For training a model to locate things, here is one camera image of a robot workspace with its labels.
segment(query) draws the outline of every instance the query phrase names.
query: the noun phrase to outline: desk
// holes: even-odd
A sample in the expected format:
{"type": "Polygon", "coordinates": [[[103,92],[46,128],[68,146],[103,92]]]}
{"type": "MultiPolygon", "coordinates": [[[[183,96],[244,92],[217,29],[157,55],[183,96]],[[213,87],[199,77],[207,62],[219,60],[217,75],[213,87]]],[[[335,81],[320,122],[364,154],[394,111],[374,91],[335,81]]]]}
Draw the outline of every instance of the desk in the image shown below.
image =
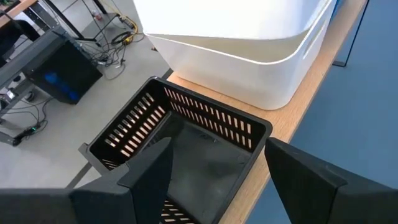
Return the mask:
{"type": "MultiPolygon", "coordinates": [[[[55,22],[51,15],[40,5],[37,0],[20,1],[21,3],[7,13],[10,17],[16,17],[21,12],[24,12],[44,31],[47,31],[51,27],[55,27],[57,25],[57,22],[55,22]]],[[[4,26],[8,21],[9,19],[6,16],[0,16],[0,27],[4,26]]]]}
{"type": "MultiPolygon", "coordinates": [[[[260,110],[259,108],[183,80],[176,73],[171,74],[168,81],[270,121],[274,126],[272,136],[289,142],[314,95],[317,93],[319,86],[326,77],[346,36],[359,13],[363,10],[365,3],[367,3],[367,0],[345,0],[340,11],[329,25],[318,57],[315,59],[290,103],[281,109],[274,111],[260,110]]],[[[270,177],[264,153],[261,153],[220,223],[244,223],[270,177]]]]}

